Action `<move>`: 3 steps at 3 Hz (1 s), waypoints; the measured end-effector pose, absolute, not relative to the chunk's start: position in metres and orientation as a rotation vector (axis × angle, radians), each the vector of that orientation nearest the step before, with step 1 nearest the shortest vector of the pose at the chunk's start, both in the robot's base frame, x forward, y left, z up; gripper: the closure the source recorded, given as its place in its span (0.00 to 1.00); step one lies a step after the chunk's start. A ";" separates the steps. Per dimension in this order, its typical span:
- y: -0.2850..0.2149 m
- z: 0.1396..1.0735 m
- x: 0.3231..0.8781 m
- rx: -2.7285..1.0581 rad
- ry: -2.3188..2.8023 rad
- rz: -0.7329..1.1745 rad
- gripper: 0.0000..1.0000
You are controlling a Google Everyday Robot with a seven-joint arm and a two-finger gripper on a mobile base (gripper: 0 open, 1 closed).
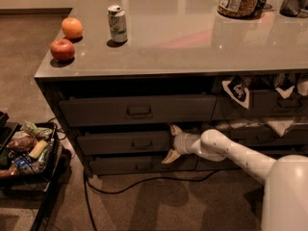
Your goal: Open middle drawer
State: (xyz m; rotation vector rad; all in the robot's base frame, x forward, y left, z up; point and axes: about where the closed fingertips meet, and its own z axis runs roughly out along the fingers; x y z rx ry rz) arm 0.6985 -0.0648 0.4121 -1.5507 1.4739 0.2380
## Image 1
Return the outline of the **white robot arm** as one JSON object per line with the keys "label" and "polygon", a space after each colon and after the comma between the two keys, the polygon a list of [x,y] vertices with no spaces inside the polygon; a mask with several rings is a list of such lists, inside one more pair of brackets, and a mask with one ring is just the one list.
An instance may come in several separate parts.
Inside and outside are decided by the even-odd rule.
{"label": "white robot arm", "polygon": [[186,154],[221,162],[229,159],[264,186],[262,231],[308,231],[308,157],[273,159],[231,141],[216,129],[200,135],[170,126],[173,144],[163,159],[170,164]]}

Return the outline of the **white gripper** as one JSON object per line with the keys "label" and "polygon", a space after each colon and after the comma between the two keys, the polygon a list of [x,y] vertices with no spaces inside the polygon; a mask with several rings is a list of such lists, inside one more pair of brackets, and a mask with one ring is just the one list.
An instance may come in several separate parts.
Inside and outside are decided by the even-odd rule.
{"label": "white gripper", "polygon": [[170,149],[162,163],[167,165],[176,161],[180,155],[197,154],[200,150],[200,136],[182,132],[177,125],[170,124],[170,133],[175,136],[173,141],[174,149]]}

